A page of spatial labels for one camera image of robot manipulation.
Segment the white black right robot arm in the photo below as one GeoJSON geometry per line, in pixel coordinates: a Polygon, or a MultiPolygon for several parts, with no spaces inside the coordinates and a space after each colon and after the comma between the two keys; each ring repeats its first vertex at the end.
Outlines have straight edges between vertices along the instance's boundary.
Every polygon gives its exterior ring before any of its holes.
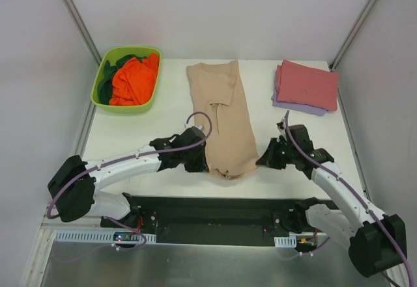
{"type": "Polygon", "coordinates": [[[284,229],[301,233],[323,231],[348,252],[355,269],[364,277],[407,261],[405,224],[398,215],[387,215],[354,190],[324,148],[314,148],[304,125],[277,124],[281,134],[271,138],[258,166],[282,170],[294,165],[319,186],[339,209],[334,213],[315,197],[297,202],[281,219],[284,229]]]}

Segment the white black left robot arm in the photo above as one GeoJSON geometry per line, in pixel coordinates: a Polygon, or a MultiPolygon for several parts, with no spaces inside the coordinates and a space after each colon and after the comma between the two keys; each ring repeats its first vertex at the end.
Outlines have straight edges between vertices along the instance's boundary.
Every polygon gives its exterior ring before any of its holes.
{"type": "Polygon", "coordinates": [[[183,165],[188,172],[206,172],[207,136],[192,126],[181,134],[157,138],[140,149],[118,157],[83,161],[79,155],[69,157],[48,183],[52,202],[47,217],[69,223],[84,216],[100,216],[102,227],[138,229],[139,206],[128,193],[106,193],[104,188],[140,174],[150,174],[183,165]]]}

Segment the beige t shirt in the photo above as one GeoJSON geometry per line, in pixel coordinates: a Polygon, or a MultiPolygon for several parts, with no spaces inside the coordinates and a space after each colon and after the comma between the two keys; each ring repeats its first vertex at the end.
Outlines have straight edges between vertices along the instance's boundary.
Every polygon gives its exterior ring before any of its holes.
{"type": "Polygon", "coordinates": [[[238,61],[186,67],[195,112],[212,121],[205,156],[209,172],[227,180],[254,171],[259,159],[238,61]]]}

